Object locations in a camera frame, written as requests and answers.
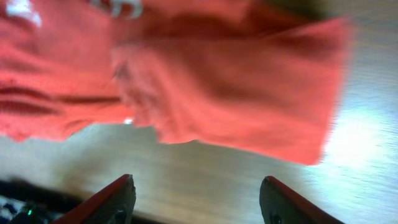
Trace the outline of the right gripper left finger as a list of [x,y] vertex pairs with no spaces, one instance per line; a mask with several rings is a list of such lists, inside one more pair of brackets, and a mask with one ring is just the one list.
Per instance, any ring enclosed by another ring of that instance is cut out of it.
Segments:
[[51,224],[130,224],[136,202],[131,174],[124,174]]

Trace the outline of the orange printed t-shirt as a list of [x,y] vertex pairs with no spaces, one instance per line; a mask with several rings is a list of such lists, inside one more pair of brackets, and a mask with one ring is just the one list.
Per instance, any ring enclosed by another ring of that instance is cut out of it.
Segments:
[[314,165],[348,39],[269,1],[2,1],[1,134],[132,123]]

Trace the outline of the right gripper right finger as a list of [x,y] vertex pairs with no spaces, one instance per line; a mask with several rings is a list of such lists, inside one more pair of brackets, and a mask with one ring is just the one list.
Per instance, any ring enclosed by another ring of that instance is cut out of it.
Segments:
[[259,204],[265,224],[343,224],[273,176],[262,181]]

